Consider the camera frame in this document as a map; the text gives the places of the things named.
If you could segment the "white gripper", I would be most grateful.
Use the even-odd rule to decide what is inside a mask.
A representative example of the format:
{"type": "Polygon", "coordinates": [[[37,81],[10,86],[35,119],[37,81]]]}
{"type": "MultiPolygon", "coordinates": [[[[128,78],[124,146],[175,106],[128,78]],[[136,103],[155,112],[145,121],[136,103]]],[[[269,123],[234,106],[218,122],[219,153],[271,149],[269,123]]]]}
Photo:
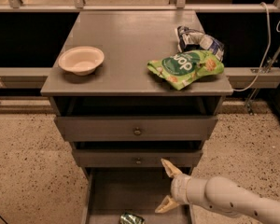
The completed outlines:
{"type": "Polygon", "coordinates": [[[161,159],[161,164],[165,169],[166,174],[173,178],[171,183],[171,195],[167,195],[161,204],[156,208],[157,214],[164,214],[177,208],[180,204],[189,204],[187,198],[187,187],[190,181],[190,176],[181,174],[181,171],[174,166],[170,161],[161,159]]]}

